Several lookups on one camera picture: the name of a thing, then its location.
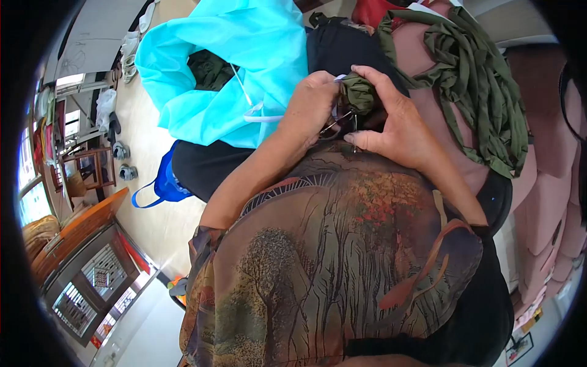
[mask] blue shopping bag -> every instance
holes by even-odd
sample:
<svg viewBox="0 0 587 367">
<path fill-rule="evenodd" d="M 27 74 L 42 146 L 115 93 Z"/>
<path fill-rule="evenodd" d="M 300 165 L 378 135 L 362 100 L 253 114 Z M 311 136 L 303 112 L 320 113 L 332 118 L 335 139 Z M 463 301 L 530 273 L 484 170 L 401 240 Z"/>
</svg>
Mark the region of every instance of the blue shopping bag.
<svg viewBox="0 0 587 367">
<path fill-rule="evenodd" d="M 173 145 L 171 146 L 171 149 L 163 156 L 163 158 L 161 158 L 161 164 L 159 165 L 157 177 L 155 177 L 155 179 L 151 183 L 141 187 L 133 194 L 130 201 L 133 203 L 135 208 L 150 208 L 164 201 L 177 202 L 193 195 L 186 188 L 181 186 L 181 184 L 173 174 L 173 171 L 171 170 L 171 157 L 173 156 L 173 151 L 175 150 L 178 142 L 179 140 L 176 140 L 175 143 L 173 143 Z M 144 207 L 138 205 L 137 194 L 139 193 L 139 191 L 153 184 L 153 190 L 155 191 L 155 195 L 157 195 L 159 198 L 151 204 L 145 205 Z"/>
</svg>

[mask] forearm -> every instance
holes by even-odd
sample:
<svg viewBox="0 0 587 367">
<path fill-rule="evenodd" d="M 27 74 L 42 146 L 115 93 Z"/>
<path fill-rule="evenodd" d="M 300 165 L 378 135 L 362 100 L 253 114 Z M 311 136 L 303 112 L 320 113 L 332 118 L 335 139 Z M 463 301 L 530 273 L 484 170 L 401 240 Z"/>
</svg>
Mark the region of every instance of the forearm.
<svg viewBox="0 0 587 367">
<path fill-rule="evenodd" d="M 247 201 L 290 171 L 307 149 L 278 129 L 220 184 L 202 213 L 200 225 L 228 229 Z"/>
<path fill-rule="evenodd" d="M 444 150 L 420 170 L 471 225 L 487 225 L 485 212 Z"/>
</svg>

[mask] gray shoe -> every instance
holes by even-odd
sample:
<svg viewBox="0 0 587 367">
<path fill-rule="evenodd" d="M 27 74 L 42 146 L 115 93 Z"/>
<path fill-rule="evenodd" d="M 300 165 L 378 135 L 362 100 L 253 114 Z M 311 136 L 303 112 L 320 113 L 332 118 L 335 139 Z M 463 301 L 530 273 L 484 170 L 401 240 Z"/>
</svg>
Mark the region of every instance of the gray shoe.
<svg viewBox="0 0 587 367">
<path fill-rule="evenodd" d="M 112 145 L 112 156 L 117 160 L 125 160 L 130 158 L 130 148 L 121 142 L 115 142 Z"/>
<path fill-rule="evenodd" d="M 130 181 L 136 179 L 139 176 L 139 172 L 137 172 L 137 167 L 130 167 L 128 164 L 123 164 L 120 166 L 119 176 L 124 181 Z"/>
</svg>

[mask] hand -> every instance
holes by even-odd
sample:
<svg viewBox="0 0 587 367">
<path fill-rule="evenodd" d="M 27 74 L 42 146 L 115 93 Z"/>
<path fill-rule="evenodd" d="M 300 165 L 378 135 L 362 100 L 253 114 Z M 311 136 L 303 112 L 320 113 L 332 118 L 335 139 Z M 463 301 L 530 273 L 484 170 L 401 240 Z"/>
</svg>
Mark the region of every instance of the hand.
<svg viewBox="0 0 587 367">
<path fill-rule="evenodd" d="M 425 173 L 433 159 L 444 151 L 414 103 L 396 89 L 387 75 L 369 66 L 353 65 L 351 70 L 373 84 L 387 111 L 387 120 L 383 133 L 360 131 L 347 134 L 344 139 L 361 149 Z"/>
<path fill-rule="evenodd" d="M 279 122 L 278 132 L 287 139 L 298 139 L 306 149 L 316 143 L 339 91 L 334 78 L 328 72 L 317 71 L 302 79 Z"/>
</svg>

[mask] fingernail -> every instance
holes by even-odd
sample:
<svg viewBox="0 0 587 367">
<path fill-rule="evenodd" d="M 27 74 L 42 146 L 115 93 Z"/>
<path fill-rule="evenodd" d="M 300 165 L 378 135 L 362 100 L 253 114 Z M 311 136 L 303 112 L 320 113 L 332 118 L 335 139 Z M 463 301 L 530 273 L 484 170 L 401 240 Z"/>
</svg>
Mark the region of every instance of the fingernail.
<svg viewBox="0 0 587 367">
<path fill-rule="evenodd" d="M 351 143 L 351 144 L 355 143 L 355 135 L 353 135 L 353 133 L 349 133 L 349 134 L 343 136 L 343 139 L 348 143 Z"/>
</svg>

